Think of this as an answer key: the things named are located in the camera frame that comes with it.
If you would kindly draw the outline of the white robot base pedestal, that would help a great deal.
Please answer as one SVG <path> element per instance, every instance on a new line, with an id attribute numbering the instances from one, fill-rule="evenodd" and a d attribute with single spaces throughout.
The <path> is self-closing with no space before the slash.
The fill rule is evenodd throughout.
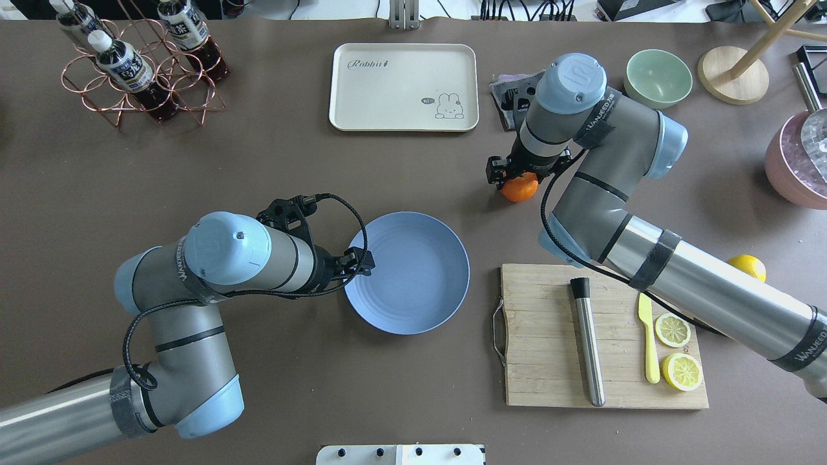
<path id="1" fill-rule="evenodd" d="M 479 444 L 367 444 L 321 448 L 316 464 L 487 464 Z"/>

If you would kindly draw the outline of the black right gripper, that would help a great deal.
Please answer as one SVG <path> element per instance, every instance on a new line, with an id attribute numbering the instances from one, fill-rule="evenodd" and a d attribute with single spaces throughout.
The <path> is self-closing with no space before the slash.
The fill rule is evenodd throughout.
<path id="1" fill-rule="evenodd" d="M 529 130 L 523 130 L 523 121 L 517 132 L 513 147 L 507 157 L 491 156 L 485 167 L 487 182 L 501 189 L 508 180 L 525 172 L 537 174 L 541 183 L 550 176 L 565 172 L 575 161 L 567 144 L 547 144 L 535 138 Z"/>

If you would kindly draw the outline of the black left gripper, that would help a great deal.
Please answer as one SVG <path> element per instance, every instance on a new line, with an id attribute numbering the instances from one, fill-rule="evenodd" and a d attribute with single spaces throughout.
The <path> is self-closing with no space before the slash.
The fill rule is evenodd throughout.
<path id="1" fill-rule="evenodd" d="M 334 256 L 314 243 L 307 219 L 316 213 L 322 200 L 335 200 L 355 216 L 361 231 L 361 247 L 351 246 L 342 255 Z M 277 198 L 258 212 L 256 220 L 271 239 L 271 256 L 258 277 L 264 284 L 272 285 L 272 291 L 336 291 L 356 276 L 370 276 L 375 268 L 364 221 L 340 196 Z"/>

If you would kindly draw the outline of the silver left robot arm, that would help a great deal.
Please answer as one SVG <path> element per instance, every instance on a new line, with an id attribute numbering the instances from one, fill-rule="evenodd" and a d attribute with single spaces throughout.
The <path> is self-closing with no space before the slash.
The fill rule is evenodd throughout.
<path id="1" fill-rule="evenodd" d="M 207 214 L 180 240 L 124 262 L 113 282 L 132 316 L 122 363 L 2 410 L 2 463 L 51 464 L 174 426 L 186 439 L 244 410 L 219 303 L 240 295 L 309 298 L 369 276 L 368 246 L 316 245 L 322 193 L 275 200 L 256 217 Z"/>

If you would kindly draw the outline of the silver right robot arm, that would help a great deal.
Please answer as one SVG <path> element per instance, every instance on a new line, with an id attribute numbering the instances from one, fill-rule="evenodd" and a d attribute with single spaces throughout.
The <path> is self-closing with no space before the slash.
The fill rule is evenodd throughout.
<path id="1" fill-rule="evenodd" d="M 633 196 L 667 174 L 688 131 L 661 110 L 612 88 L 598 60 L 554 58 L 535 85 L 506 156 L 487 161 L 487 182 L 533 173 L 575 173 L 552 208 L 541 206 L 539 240 L 552 255 L 605 274 L 744 344 L 799 377 L 825 401 L 825 309 L 739 271 L 635 210 Z"/>

